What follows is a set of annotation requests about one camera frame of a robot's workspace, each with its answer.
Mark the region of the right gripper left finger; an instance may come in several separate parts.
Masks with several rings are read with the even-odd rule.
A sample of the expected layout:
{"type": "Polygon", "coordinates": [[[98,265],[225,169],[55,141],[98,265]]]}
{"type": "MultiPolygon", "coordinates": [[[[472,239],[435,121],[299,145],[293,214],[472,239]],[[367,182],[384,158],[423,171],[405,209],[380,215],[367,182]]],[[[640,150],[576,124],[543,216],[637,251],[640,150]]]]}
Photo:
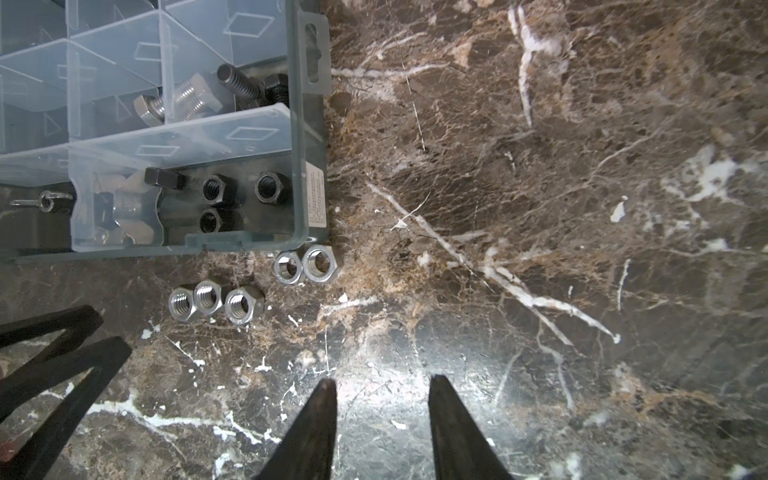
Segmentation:
{"type": "Polygon", "coordinates": [[[337,388],[322,379],[255,479],[330,479],[337,430],[337,388]]]}

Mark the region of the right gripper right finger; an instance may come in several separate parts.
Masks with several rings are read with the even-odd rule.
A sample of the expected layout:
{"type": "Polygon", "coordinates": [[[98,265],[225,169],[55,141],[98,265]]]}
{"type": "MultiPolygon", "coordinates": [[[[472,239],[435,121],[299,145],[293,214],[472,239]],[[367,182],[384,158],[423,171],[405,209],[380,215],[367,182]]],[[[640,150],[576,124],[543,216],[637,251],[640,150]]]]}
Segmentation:
{"type": "Polygon", "coordinates": [[[437,479],[512,479],[444,375],[430,380],[428,396],[437,479]]]}

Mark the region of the silver hex nut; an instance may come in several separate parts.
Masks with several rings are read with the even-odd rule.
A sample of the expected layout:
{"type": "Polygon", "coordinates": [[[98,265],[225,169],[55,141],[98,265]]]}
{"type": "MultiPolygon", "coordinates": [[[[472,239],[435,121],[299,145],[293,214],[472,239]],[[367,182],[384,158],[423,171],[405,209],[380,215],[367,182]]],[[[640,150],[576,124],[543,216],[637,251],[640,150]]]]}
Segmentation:
{"type": "Polygon", "coordinates": [[[298,284],[302,279],[303,272],[302,260],[296,251],[283,251],[275,256],[273,273],[281,284],[298,284]]]}
{"type": "Polygon", "coordinates": [[[340,268],[333,248],[322,244],[307,247],[302,265],[307,279],[315,283],[331,282],[340,268]]]}
{"type": "Polygon", "coordinates": [[[223,307],[224,298],[222,285],[211,279],[202,280],[193,290],[194,306],[205,317],[215,315],[223,307]]]}
{"type": "Polygon", "coordinates": [[[200,318],[194,303],[193,290],[177,287],[168,296],[168,310],[171,317],[181,323],[190,323],[200,318]]]}
{"type": "Polygon", "coordinates": [[[224,302],[225,315],[234,325],[246,325],[262,317],[265,308],[263,293],[254,286],[231,290],[224,302]]]}

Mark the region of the silver wing nut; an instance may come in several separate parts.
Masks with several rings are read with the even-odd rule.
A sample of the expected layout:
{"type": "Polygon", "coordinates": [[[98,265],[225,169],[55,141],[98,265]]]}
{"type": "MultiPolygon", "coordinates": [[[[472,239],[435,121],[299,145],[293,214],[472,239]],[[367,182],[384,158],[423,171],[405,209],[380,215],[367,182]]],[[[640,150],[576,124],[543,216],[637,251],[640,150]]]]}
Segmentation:
{"type": "Polygon", "coordinates": [[[160,189],[123,182],[114,192],[94,196],[95,240],[104,246],[154,246],[162,243],[157,213],[160,189]]]}
{"type": "Polygon", "coordinates": [[[45,190],[36,199],[18,199],[9,202],[14,208],[35,208],[46,214],[70,215],[75,205],[73,194],[45,190]]]}

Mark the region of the black hex nut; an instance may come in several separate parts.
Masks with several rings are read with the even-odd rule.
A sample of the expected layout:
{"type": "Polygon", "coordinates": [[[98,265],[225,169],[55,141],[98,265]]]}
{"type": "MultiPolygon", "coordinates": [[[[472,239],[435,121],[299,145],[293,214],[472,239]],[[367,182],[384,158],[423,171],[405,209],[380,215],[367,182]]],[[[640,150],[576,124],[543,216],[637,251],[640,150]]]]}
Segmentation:
{"type": "Polygon", "coordinates": [[[282,205],[291,198],[291,180],[276,171],[262,172],[255,183],[254,193],[258,201],[266,205],[282,205]]]}
{"type": "Polygon", "coordinates": [[[203,210],[198,219],[198,229],[203,234],[232,231],[236,226],[235,212],[227,209],[203,210]]]}
{"type": "Polygon", "coordinates": [[[202,196],[207,205],[229,207],[238,203],[238,183],[221,174],[212,174],[202,184],[202,196]]]}

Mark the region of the black hex bolt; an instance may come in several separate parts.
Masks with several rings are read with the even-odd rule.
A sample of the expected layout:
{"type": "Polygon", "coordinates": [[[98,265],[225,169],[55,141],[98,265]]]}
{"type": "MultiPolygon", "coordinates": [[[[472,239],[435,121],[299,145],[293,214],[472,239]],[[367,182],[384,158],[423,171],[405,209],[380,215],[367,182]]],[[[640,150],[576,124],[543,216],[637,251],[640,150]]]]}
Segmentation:
{"type": "Polygon", "coordinates": [[[264,79],[265,98],[268,105],[282,103],[290,106],[289,78],[286,73],[275,73],[264,79]]]}
{"type": "Polygon", "coordinates": [[[216,72],[219,83],[236,97],[249,102],[260,102],[263,88],[232,64],[221,64],[216,72]]]}
{"type": "Polygon", "coordinates": [[[178,171],[150,167],[145,169],[144,182],[162,189],[182,190],[186,185],[187,177],[178,171]]]}

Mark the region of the silver hex bolt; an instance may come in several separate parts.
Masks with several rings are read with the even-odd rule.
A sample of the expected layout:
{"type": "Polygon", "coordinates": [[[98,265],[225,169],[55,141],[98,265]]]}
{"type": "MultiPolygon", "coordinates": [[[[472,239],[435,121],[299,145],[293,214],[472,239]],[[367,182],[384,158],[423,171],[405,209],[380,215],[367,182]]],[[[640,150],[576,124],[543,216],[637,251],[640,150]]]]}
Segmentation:
{"type": "MultiPolygon", "coordinates": [[[[173,107],[173,113],[180,115],[183,121],[199,118],[204,113],[219,113],[224,107],[200,74],[194,74],[178,85],[178,91],[173,94],[170,105],[173,107]]],[[[161,97],[139,95],[134,99],[133,106],[136,114],[147,126],[155,127],[165,123],[166,107],[161,97]]]]}

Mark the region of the clear grey compartment organizer box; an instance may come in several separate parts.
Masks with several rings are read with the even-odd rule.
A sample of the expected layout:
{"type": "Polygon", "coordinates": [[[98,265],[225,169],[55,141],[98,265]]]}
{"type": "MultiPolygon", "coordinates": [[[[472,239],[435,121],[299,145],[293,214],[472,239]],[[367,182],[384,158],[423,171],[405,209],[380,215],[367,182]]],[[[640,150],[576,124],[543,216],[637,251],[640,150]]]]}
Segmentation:
{"type": "Polygon", "coordinates": [[[315,1],[5,1],[1,5],[1,258],[109,258],[202,251],[282,251],[322,242],[327,215],[324,100],[331,92],[330,32],[315,1]],[[236,97],[217,79],[229,63],[263,88],[236,97]],[[286,73],[290,106],[268,105],[264,79],[286,73]],[[224,104],[183,121],[178,85],[202,75],[224,104]],[[165,123],[147,126],[139,95],[159,96],[165,123]],[[94,196],[144,181],[146,168],[178,171],[160,189],[162,243],[95,240],[94,196]],[[291,180],[291,198],[262,204],[262,172],[291,180]],[[238,203],[207,205],[212,174],[238,183],[238,203]],[[73,194],[70,215],[14,208],[45,190],[73,194]],[[203,234],[203,210],[236,214],[232,231],[203,234]]]}

